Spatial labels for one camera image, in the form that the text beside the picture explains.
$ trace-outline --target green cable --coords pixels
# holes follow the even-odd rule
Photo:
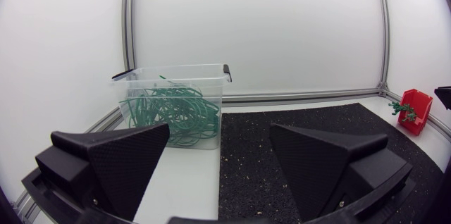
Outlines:
[[[392,115],[398,114],[400,111],[406,111],[406,117],[402,120],[402,122],[405,122],[408,120],[409,122],[414,122],[416,119],[416,113],[414,108],[410,106],[410,104],[404,104],[401,105],[399,102],[392,101],[391,104],[388,104],[389,106],[393,107],[393,110],[395,112],[392,113]]]
[[[170,88],[138,89],[127,103],[130,110],[128,127],[168,123],[171,137],[168,142],[191,147],[201,139],[211,139],[219,131],[219,107],[205,100],[200,91],[185,85]]]

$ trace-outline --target speckled black mat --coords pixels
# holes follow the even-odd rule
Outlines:
[[[228,113],[223,114],[222,120],[220,220],[266,217],[273,223],[301,223],[290,188],[271,150],[271,123],[354,135],[387,134],[388,149],[413,165],[410,178],[416,183],[389,223],[417,223],[443,176],[415,143],[360,104]]]

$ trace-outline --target white backdrop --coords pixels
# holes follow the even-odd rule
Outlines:
[[[121,0],[0,0],[0,185],[9,200],[51,145],[117,106]]]
[[[225,94],[374,88],[380,0],[134,0],[137,67],[228,63]]]
[[[431,113],[451,127],[433,90],[451,85],[451,12],[446,0],[388,0],[391,51],[389,89],[418,89],[434,98]]]

